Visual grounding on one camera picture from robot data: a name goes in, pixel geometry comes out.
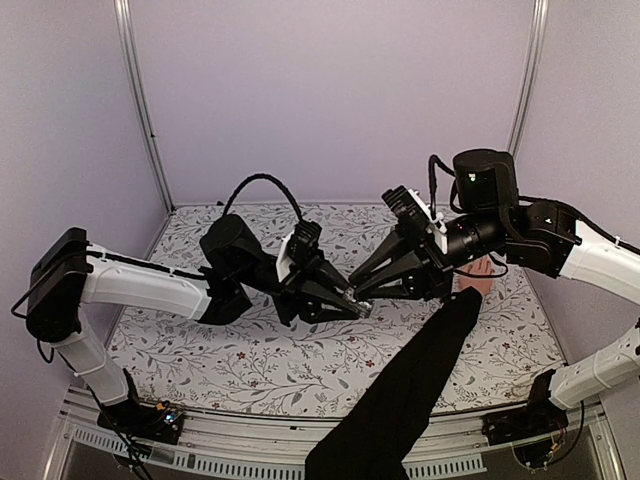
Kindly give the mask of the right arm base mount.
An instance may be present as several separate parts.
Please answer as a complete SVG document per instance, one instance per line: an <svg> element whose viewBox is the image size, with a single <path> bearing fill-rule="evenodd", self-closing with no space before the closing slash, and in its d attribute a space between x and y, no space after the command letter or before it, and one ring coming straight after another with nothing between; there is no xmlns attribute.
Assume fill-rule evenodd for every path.
<svg viewBox="0 0 640 480"><path fill-rule="evenodd" d="M548 434L539 442L517 446L517 462L531 470L547 467L562 445L569 425L566 411L550 401L554 369L538 375L526 403L518 408L488 413L482 417L482 434L491 446Z"/></svg>

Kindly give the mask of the person's bare hand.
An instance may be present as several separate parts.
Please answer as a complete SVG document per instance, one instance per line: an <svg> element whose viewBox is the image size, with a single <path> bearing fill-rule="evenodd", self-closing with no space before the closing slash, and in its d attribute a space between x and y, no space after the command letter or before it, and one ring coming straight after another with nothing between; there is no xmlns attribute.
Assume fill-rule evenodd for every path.
<svg viewBox="0 0 640 480"><path fill-rule="evenodd" d="M454 278L454 290L459 292L473 288L482 296L486 296L492 287L494 265L489 256L483 256L461 268Z"/></svg>

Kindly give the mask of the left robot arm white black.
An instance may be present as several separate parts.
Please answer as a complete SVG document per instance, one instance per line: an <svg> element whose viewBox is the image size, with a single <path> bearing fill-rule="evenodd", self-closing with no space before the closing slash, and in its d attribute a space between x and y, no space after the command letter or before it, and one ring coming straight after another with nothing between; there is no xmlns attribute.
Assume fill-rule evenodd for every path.
<svg viewBox="0 0 640 480"><path fill-rule="evenodd" d="M224 326L252 302L253 288L271 297L280 322L308 324L367 317L344 276L319 247L321 227L299 221L279 252L263 250L236 214L216 220L199 245L207 261L197 271L127 257L92 244L81 228L67 230L33 267L28 290L12 306L37 341L58 352L128 434L148 426L135 388L84 320L84 304L116 304L171 313L201 324Z"/></svg>

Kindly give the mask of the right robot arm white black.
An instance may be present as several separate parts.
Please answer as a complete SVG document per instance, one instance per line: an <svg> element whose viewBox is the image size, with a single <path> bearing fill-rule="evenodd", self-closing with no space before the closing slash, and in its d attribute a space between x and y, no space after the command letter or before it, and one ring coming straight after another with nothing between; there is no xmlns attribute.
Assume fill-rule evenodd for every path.
<svg viewBox="0 0 640 480"><path fill-rule="evenodd" d="M639 301L639 250L614 237L576 208L521 196L513 156L472 149L446 166L428 160L429 193L435 170L453 176L446 221L435 201L404 186L382 199L397 223L349 280L360 300L442 298L464 265L490 253L550 278L577 280L633 303Z"/></svg>

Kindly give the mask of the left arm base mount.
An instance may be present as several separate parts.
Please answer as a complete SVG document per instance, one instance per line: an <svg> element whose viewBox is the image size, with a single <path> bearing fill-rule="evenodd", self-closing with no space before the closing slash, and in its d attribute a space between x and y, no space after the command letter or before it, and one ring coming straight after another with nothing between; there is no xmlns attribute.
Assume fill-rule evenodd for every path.
<svg viewBox="0 0 640 480"><path fill-rule="evenodd" d="M140 402L131 375L123 370L128 388L126 398L114 405L99 403L98 424L123 436L177 445L184 425L184 409L168 400L154 405Z"/></svg>

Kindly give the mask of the black sleeved forearm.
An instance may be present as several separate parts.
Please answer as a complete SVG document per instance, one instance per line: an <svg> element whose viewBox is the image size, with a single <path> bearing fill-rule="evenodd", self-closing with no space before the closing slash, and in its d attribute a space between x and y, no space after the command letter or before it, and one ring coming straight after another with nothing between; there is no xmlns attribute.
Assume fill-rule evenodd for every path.
<svg viewBox="0 0 640 480"><path fill-rule="evenodd" d="M426 321L307 455L306 479L408 477L402 462L429 425L482 300L468 287Z"/></svg>

